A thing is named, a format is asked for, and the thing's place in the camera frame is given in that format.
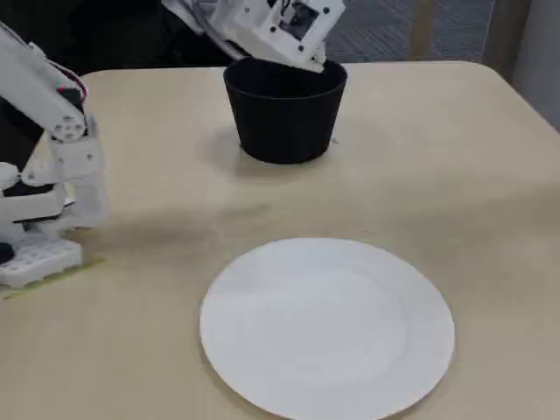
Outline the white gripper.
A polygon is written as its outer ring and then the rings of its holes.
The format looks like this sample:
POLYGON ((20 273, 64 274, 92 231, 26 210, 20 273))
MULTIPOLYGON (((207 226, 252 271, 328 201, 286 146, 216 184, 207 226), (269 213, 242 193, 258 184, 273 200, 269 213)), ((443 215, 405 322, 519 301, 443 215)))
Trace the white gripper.
MULTIPOLYGON (((217 1, 162 1, 165 30, 170 40, 170 55, 176 60, 240 60, 245 52, 226 41, 210 25, 203 5, 210 10, 217 1)), ((323 52, 312 55, 304 70, 320 74, 324 71, 323 52)))

